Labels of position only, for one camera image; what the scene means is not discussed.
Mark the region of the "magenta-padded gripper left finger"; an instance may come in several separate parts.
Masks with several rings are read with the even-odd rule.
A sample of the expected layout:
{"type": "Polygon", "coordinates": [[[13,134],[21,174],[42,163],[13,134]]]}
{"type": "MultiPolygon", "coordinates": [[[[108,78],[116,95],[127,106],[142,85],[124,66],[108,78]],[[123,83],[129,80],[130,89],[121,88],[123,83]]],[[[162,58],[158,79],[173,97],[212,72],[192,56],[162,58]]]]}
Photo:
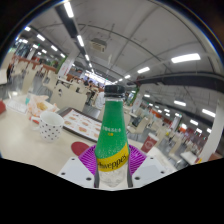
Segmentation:
{"type": "Polygon", "coordinates": [[[71,157],[59,171],[58,176],[84,188],[98,188],[99,174],[95,145],[78,157],[71,157]]]}

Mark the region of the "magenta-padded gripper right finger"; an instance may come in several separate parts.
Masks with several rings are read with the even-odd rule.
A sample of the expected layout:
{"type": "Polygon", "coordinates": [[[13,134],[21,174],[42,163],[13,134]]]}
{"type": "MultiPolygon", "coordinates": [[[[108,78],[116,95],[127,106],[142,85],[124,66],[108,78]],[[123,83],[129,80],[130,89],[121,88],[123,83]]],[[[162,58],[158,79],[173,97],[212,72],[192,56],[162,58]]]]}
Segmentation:
{"type": "Polygon", "coordinates": [[[162,152],[153,147],[148,153],[130,145],[128,186],[140,188],[177,171],[162,152]]]}

